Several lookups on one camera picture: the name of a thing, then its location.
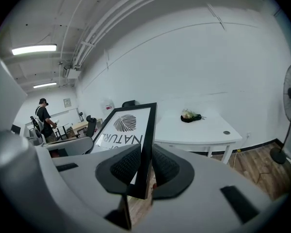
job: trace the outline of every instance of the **cable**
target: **cable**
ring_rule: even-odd
[[[273,163],[271,162],[271,170],[268,168],[268,170],[269,170],[268,172],[259,173],[259,177],[258,177],[256,184],[259,183],[260,178],[261,178],[261,174],[270,174],[272,172],[272,169],[273,169]]]
[[[238,153],[238,150],[241,151],[242,147],[244,146],[244,144],[246,143],[246,141],[248,140],[248,138],[249,138],[249,136],[247,135],[247,138],[246,138],[245,141],[242,143],[242,146],[241,146],[239,149],[237,149],[237,151],[236,151],[235,158],[234,158],[233,169],[235,169],[235,161],[236,161],[236,155],[237,155],[237,153]]]
[[[50,33],[47,36],[45,36],[42,40],[38,41],[35,45],[37,45],[38,43],[40,43],[41,41],[43,41],[48,36],[50,36]]]
[[[236,154],[235,154],[233,169],[235,169],[235,160],[236,160],[236,155],[237,155],[237,153],[238,153],[238,150],[237,150],[237,152],[236,152]]]

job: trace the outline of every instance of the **black baseboard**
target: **black baseboard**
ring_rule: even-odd
[[[275,143],[280,146],[281,148],[283,147],[283,143],[278,140],[278,138],[275,139]]]
[[[274,139],[274,140],[271,140],[271,141],[268,141],[268,142],[264,142],[264,143],[261,143],[261,144],[257,144],[257,145],[254,145],[254,146],[251,146],[251,147],[247,147],[247,148],[242,148],[241,149],[241,152],[244,152],[244,151],[247,151],[247,150],[252,150],[252,149],[257,149],[257,148],[260,148],[260,147],[263,147],[263,146],[266,146],[268,144],[271,144],[271,143],[276,143],[278,146],[282,147],[283,146],[283,143],[281,141],[279,141],[277,138]],[[191,153],[197,153],[197,154],[200,154],[200,155],[207,155],[208,152],[191,152]],[[218,154],[224,154],[224,151],[216,151],[216,152],[212,152],[212,155],[218,155]]]

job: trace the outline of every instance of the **black cap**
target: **black cap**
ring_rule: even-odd
[[[47,100],[46,99],[40,99],[40,102],[39,102],[39,104],[42,104],[42,103],[46,103],[47,102]]]

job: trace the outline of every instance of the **black frame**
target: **black frame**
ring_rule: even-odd
[[[95,142],[100,137],[101,132],[107,126],[108,122],[111,120],[111,118],[114,116],[116,112],[131,111],[131,110],[138,110],[138,109],[145,109],[145,108],[150,108],[150,113],[149,113],[149,119],[147,122],[146,131],[145,131],[144,145],[141,152],[141,165],[138,169],[135,184],[130,184],[127,189],[127,195],[135,197],[135,198],[139,198],[139,199],[146,199],[147,194],[148,194],[148,186],[149,186],[150,173],[151,173],[152,144],[154,143],[154,137],[155,137],[157,103],[147,103],[147,104],[113,109],[113,111],[108,115],[106,120],[104,120],[104,122],[102,123],[102,127],[99,134],[93,140],[93,143],[95,144]],[[85,154],[91,153],[92,150],[93,149],[88,150]]]

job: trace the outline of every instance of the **white desk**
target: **white desk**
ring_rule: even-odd
[[[222,158],[227,163],[233,149],[231,144],[241,141],[242,137],[217,113],[203,114],[205,120],[182,122],[180,115],[166,115],[156,125],[155,143],[175,147],[185,151],[194,151],[196,146],[205,146],[211,157],[212,146],[226,146]]]

